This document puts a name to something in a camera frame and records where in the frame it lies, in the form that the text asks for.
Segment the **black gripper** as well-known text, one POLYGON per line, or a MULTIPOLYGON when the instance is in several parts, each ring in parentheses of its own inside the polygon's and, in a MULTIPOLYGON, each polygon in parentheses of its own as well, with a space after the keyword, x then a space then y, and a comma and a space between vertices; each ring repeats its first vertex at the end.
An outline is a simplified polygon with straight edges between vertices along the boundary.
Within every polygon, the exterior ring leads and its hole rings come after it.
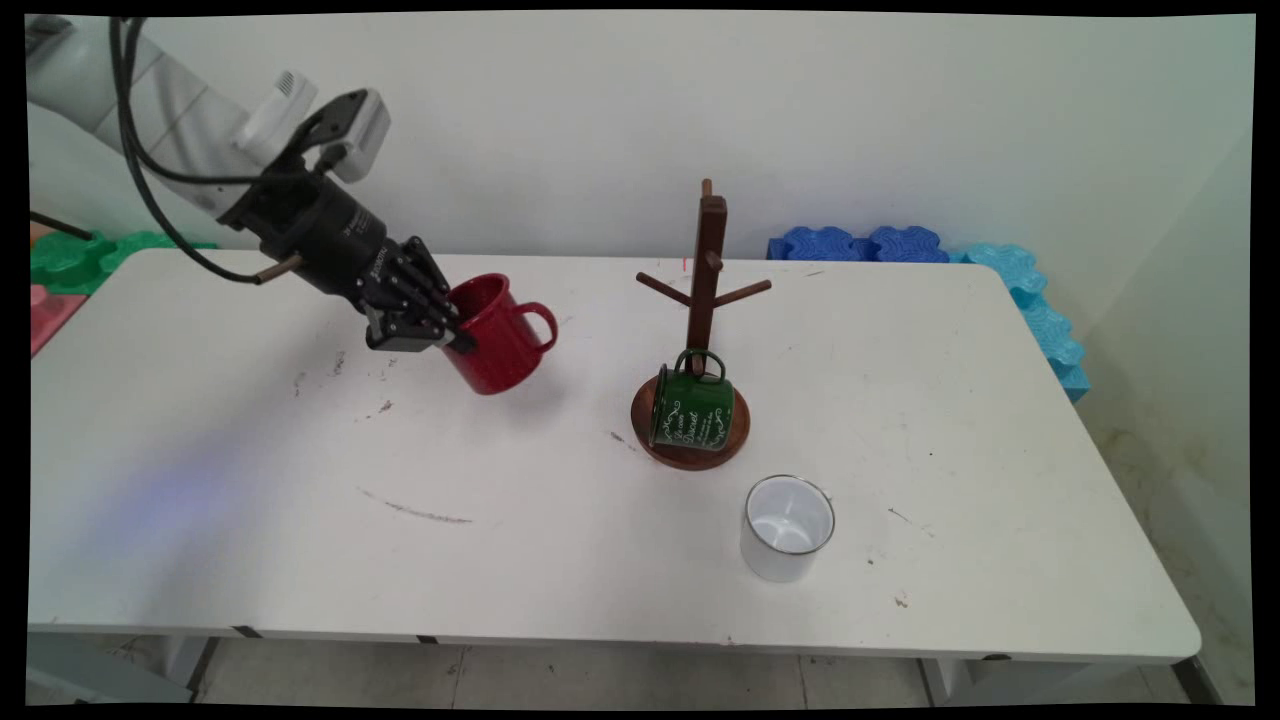
POLYGON ((325 295, 360 301, 362 286, 385 275, 385 307, 365 302, 370 350, 471 354, 477 347, 461 328, 451 284, 425 242, 390 238, 384 222, 325 176, 255 184, 221 223, 259 237, 260 251, 276 263, 301 258, 294 273, 325 295))

